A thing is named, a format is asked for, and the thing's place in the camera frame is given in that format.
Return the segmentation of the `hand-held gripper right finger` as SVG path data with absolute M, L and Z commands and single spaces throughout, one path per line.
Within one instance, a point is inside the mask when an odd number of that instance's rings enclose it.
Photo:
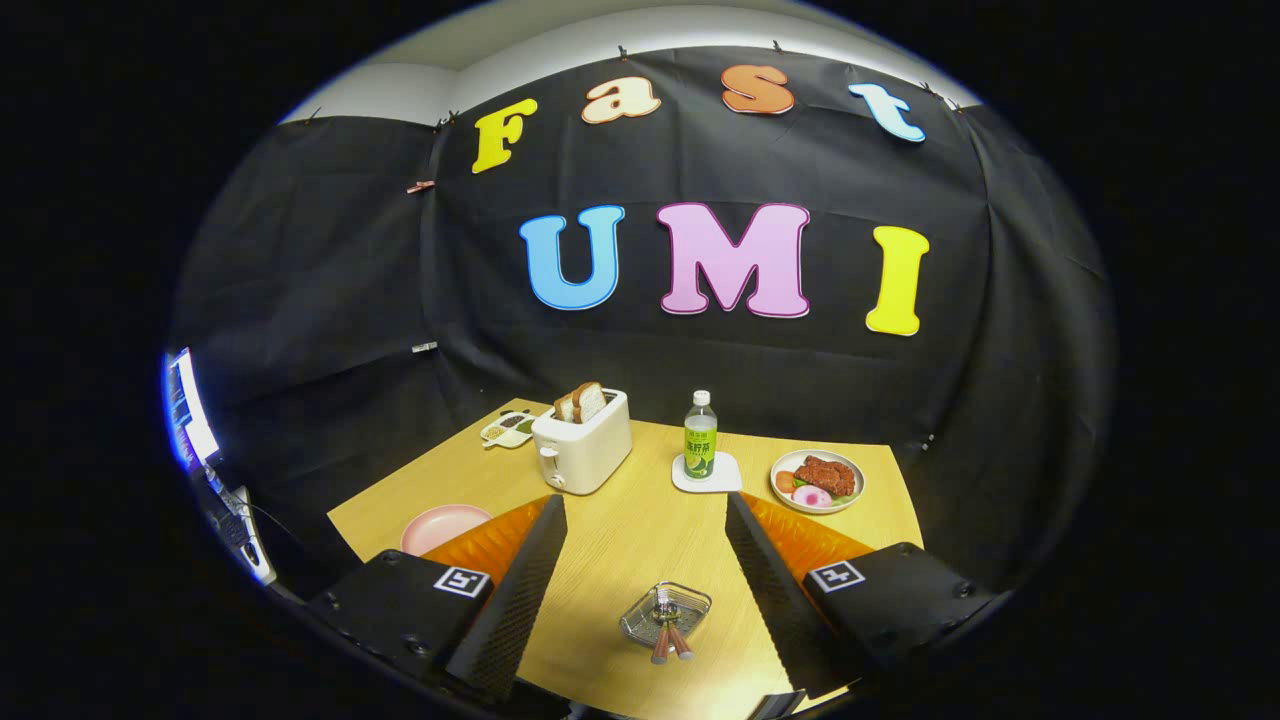
M 724 533 L 809 694 L 915 671 L 1001 600 L 916 544 L 872 550 L 753 495 L 728 496 Z

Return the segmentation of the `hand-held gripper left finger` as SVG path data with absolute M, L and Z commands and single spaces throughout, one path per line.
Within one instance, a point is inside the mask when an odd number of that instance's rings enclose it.
M 404 676 L 502 702 L 566 536 L 564 500 L 548 495 L 424 556 L 385 550 L 306 609 Z

